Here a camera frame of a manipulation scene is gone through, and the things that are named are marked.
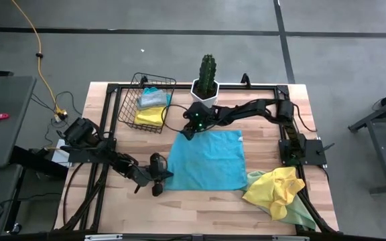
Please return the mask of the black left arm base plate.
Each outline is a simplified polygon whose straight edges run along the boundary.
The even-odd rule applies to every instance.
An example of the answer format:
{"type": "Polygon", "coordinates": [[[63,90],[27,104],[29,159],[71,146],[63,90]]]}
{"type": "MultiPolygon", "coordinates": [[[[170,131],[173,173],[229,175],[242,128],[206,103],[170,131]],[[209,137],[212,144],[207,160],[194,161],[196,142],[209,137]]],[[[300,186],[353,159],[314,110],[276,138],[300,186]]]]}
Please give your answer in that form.
{"type": "Polygon", "coordinates": [[[108,163],[109,155],[115,152],[116,139],[99,138],[98,136],[83,137],[79,140],[64,138],[65,145],[61,150],[69,154],[71,163],[108,163]]]}

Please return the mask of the green cactus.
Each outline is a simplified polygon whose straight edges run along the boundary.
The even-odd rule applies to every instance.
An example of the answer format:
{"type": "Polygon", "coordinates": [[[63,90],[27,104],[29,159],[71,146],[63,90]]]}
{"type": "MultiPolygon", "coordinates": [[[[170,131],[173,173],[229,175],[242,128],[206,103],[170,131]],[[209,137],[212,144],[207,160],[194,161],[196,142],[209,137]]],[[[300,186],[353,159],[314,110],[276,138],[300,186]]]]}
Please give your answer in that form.
{"type": "Polygon", "coordinates": [[[203,57],[200,66],[200,75],[197,84],[197,95],[201,99],[207,99],[214,95],[214,77],[216,74],[216,62],[212,54],[203,57]]]}

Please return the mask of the gray microfiber towel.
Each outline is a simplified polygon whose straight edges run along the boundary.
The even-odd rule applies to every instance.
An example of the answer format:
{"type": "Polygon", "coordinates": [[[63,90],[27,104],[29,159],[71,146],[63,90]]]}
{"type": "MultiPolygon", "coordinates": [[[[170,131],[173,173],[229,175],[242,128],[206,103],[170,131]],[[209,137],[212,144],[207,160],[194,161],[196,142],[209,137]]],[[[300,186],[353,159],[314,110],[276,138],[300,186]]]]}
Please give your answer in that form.
{"type": "Polygon", "coordinates": [[[137,99],[137,108],[139,110],[143,110],[147,108],[165,106],[167,103],[167,94],[163,90],[157,90],[142,94],[137,99]]]}

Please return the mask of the black wire basket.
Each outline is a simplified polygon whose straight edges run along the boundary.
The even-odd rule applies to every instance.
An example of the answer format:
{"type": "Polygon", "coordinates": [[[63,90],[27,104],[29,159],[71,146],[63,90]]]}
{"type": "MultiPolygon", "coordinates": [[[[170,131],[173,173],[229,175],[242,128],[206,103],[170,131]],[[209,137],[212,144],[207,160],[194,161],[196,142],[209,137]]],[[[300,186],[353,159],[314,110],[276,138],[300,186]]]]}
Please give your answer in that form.
{"type": "Polygon", "coordinates": [[[170,95],[170,102],[174,93],[177,81],[173,78],[157,76],[153,74],[146,74],[137,72],[133,75],[130,84],[127,85],[125,93],[122,94],[123,100],[119,110],[118,121],[126,124],[132,129],[138,129],[151,133],[161,133],[163,125],[155,127],[151,125],[136,125],[134,123],[135,113],[137,108],[137,99],[143,94],[146,88],[157,88],[165,90],[170,95]]]}

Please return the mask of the gray side table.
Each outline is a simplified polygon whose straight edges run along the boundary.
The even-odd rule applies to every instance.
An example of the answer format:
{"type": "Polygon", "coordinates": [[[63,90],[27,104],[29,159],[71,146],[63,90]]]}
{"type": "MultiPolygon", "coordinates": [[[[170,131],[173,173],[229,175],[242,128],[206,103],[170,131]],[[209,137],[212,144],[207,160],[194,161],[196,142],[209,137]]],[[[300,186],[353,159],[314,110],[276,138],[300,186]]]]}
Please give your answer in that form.
{"type": "Polygon", "coordinates": [[[0,168],[9,164],[12,150],[29,105],[36,79],[31,76],[0,77],[0,168]]]}

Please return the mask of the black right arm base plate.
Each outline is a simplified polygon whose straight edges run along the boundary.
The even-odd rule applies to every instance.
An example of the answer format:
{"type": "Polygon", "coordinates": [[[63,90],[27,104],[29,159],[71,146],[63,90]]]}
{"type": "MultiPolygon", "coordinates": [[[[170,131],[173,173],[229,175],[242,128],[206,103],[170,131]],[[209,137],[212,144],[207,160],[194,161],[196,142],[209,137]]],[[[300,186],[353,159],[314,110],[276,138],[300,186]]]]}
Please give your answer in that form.
{"type": "Polygon", "coordinates": [[[321,140],[299,142],[280,140],[278,143],[281,162],[286,166],[326,165],[326,157],[321,140]]]}

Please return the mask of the light green microfiber towel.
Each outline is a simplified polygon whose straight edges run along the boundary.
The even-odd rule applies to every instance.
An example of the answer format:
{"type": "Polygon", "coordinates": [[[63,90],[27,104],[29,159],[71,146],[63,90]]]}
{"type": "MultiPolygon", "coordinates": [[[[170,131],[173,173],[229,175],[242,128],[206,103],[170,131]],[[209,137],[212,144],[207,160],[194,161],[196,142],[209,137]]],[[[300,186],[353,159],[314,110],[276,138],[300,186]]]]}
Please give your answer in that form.
{"type": "MultiPolygon", "coordinates": [[[[247,174],[247,186],[245,186],[243,188],[243,195],[246,192],[247,188],[254,181],[256,181],[258,179],[258,176],[262,175],[264,173],[267,173],[267,172],[253,171],[253,172],[250,172],[247,174]]],[[[300,225],[300,226],[307,227],[307,228],[314,230],[316,228],[316,222],[313,220],[312,215],[306,209],[306,206],[302,203],[302,201],[298,195],[299,192],[296,194],[294,201],[291,204],[286,206],[287,216],[281,220],[273,220],[273,221],[283,222],[286,224],[300,225]]],[[[263,210],[265,213],[270,215],[270,211],[267,208],[262,208],[259,206],[256,206],[256,207],[259,208],[260,210],[263,210]]]]}

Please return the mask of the black table frame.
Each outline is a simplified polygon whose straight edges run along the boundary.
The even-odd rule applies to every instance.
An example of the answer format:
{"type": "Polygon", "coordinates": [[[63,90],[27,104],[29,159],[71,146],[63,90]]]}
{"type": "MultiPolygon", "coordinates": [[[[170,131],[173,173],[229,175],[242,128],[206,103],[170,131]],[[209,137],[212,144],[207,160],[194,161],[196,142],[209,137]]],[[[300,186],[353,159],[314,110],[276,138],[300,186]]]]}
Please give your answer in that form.
{"type": "MultiPolygon", "coordinates": [[[[172,103],[188,108],[192,103],[191,83],[177,83],[172,103]]],[[[101,125],[102,113],[105,131],[114,129],[117,150],[128,153],[142,165],[149,163],[149,156],[161,153],[168,156],[177,133],[164,128],[160,134],[131,129],[117,121],[115,100],[125,109],[125,96],[133,95],[129,82],[91,82],[85,101],[83,116],[101,125]]],[[[256,98],[289,97],[301,111],[304,122],[314,128],[314,117],[304,84],[221,84],[218,104],[241,105],[256,98]]],[[[277,142],[282,131],[264,118],[251,117],[234,122],[227,127],[213,130],[242,130],[246,171],[271,171],[281,166],[277,142]]],[[[74,176],[60,204],[56,228],[63,226],[63,208],[69,220],[85,197],[89,176],[98,179],[102,169],[84,164],[74,176]]],[[[334,230],[338,230],[332,197],[326,175],[321,168],[305,166],[304,174],[310,201],[334,230]]],[[[112,169],[108,171],[102,198],[99,233],[122,234],[279,234],[296,233],[296,227],[271,221],[268,214],[245,202],[242,191],[168,191],[159,197],[151,194],[152,183],[134,194],[136,183],[121,177],[112,169]]]]}

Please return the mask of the white paper sheet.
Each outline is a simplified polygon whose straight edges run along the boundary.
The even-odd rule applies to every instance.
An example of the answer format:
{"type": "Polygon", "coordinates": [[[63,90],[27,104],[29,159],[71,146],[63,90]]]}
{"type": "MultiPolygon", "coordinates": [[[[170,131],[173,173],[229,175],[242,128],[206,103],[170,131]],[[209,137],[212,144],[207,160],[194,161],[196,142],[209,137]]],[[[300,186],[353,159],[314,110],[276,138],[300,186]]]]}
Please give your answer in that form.
{"type": "Polygon", "coordinates": [[[59,139],[56,146],[53,148],[54,154],[52,161],[65,167],[72,167],[72,163],[68,161],[70,154],[61,150],[60,147],[65,145],[65,140],[59,139]]]}

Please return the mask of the silver frame bracket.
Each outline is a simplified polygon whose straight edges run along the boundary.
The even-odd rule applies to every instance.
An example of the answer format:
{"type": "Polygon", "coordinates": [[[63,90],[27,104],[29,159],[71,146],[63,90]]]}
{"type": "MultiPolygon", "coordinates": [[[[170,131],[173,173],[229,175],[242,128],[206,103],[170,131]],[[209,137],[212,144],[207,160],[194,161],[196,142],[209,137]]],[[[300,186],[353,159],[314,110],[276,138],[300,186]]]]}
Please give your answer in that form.
{"type": "Polygon", "coordinates": [[[93,234],[86,235],[84,241],[122,241],[122,234],[93,234]]]}
{"type": "Polygon", "coordinates": [[[308,237],[305,236],[272,236],[271,241],[310,241],[308,237]]]}

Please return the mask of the teal microfiber towel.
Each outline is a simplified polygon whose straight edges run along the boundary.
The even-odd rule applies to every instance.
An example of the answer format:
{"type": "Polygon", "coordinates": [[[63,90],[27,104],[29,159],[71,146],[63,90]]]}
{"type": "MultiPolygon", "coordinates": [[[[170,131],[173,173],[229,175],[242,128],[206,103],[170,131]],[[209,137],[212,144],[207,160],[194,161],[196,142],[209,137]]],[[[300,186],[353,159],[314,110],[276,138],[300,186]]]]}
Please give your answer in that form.
{"type": "Polygon", "coordinates": [[[241,131],[207,131],[192,140],[178,134],[168,156],[170,191],[234,191],[247,185],[241,131]]]}
{"type": "MultiPolygon", "coordinates": [[[[146,89],[143,91],[143,94],[146,94],[146,93],[148,93],[148,92],[154,92],[154,91],[157,91],[157,90],[161,90],[161,89],[157,89],[157,88],[154,88],[154,87],[152,87],[152,88],[146,88],[146,89]]],[[[163,90],[163,91],[167,94],[167,100],[168,100],[168,103],[167,103],[166,105],[168,105],[169,102],[170,102],[170,95],[169,95],[165,90],[163,90]]]]}

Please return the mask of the yellow microfiber towel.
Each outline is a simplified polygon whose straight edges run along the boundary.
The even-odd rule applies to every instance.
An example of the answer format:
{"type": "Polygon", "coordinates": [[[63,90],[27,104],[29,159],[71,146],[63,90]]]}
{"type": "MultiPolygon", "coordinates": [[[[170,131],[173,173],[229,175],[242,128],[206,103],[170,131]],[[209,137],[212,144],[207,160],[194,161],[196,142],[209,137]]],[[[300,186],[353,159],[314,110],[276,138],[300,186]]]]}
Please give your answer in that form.
{"type": "Polygon", "coordinates": [[[304,181],[297,178],[295,167],[278,167],[259,175],[242,198],[250,204],[267,208],[272,220],[281,220],[287,216],[286,206],[304,187],[304,181]]]}
{"type": "Polygon", "coordinates": [[[134,123],[136,125],[151,125],[160,127],[164,124],[163,117],[166,115],[164,106],[152,107],[144,110],[137,110],[134,123]]]}

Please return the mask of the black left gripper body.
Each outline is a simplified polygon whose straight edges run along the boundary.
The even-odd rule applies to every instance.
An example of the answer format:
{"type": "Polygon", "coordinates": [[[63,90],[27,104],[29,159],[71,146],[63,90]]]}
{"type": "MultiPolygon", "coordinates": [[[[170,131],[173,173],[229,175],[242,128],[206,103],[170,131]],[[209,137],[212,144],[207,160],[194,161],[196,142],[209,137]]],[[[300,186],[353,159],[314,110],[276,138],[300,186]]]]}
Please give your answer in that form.
{"type": "MultiPolygon", "coordinates": [[[[163,164],[163,159],[162,159],[162,156],[159,154],[159,153],[154,153],[151,157],[150,157],[150,161],[161,161],[163,164]]],[[[163,184],[162,184],[162,181],[154,181],[154,185],[152,187],[152,195],[154,197],[157,197],[159,196],[162,192],[163,192],[163,184]]]]}

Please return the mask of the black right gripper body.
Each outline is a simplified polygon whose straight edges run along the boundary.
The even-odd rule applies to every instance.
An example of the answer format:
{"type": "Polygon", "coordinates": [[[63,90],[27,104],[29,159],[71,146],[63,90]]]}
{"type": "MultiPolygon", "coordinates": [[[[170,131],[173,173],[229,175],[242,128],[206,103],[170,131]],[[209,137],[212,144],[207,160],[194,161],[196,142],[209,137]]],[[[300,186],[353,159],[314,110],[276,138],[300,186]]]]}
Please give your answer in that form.
{"type": "MultiPolygon", "coordinates": [[[[219,112],[221,110],[221,106],[212,106],[210,109],[211,109],[211,115],[209,116],[209,118],[207,119],[207,121],[205,122],[205,124],[207,125],[207,127],[205,127],[204,129],[202,129],[201,131],[196,131],[196,133],[199,133],[199,132],[204,132],[204,131],[208,131],[210,130],[212,127],[216,126],[217,122],[219,121],[219,112]]],[[[183,114],[183,117],[185,119],[188,119],[188,117],[186,116],[187,114],[187,110],[184,112],[183,114]]],[[[188,129],[193,129],[190,125],[189,125],[189,119],[188,119],[188,122],[185,124],[184,128],[183,128],[183,131],[186,132],[188,129]]]]}

